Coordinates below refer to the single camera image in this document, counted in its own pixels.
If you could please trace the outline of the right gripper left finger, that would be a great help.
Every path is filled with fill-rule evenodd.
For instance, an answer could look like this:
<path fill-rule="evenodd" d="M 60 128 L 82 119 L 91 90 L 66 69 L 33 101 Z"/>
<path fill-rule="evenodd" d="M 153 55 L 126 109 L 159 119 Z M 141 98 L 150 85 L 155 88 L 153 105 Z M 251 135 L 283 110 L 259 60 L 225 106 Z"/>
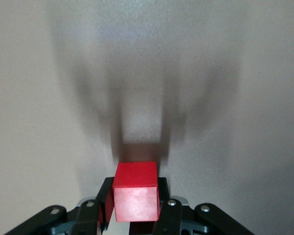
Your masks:
<path fill-rule="evenodd" d="M 80 200 L 71 211 L 49 206 L 4 235 L 101 235 L 114 208 L 113 181 L 113 177 L 105 178 L 97 196 Z"/>

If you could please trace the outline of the red cube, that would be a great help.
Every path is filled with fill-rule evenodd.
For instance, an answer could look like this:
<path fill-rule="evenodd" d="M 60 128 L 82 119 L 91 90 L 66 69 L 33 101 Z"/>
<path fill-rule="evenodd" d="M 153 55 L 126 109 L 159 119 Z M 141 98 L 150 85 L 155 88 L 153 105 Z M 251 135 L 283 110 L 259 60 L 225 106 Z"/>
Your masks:
<path fill-rule="evenodd" d="M 118 163 L 113 197 L 117 222 L 151 222 L 159 218 L 156 162 Z"/>

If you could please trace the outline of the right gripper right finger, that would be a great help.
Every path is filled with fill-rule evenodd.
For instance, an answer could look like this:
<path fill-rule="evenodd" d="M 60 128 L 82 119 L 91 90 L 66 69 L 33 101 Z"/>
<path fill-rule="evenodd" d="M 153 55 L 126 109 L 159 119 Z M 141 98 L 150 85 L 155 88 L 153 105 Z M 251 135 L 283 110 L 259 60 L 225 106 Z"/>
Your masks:
<path fill-rule="evenodd" d="M 184 198 L 171 197 L 165 177 L 158 178 L 158 189 L 161 209 L 152 235 L 255 235 L 214 204 L 192 209 Z"/>

